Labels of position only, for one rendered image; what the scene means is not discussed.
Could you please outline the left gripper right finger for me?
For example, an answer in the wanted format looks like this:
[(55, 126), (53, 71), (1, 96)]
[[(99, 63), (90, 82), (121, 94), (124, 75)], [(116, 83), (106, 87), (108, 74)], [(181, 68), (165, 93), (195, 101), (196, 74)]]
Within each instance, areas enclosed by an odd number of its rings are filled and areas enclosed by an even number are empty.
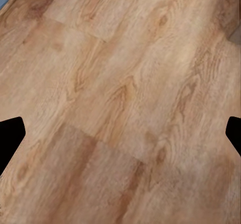
[(241, 156), (241, 118), (229, 117), (225, 134)]

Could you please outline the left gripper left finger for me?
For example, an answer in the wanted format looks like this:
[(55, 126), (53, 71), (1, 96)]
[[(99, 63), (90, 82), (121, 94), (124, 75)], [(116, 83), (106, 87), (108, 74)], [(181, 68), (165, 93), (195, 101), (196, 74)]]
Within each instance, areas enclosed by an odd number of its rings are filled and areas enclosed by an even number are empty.
[(21, 117), (0, 122), (0, 176), (25, 135)]

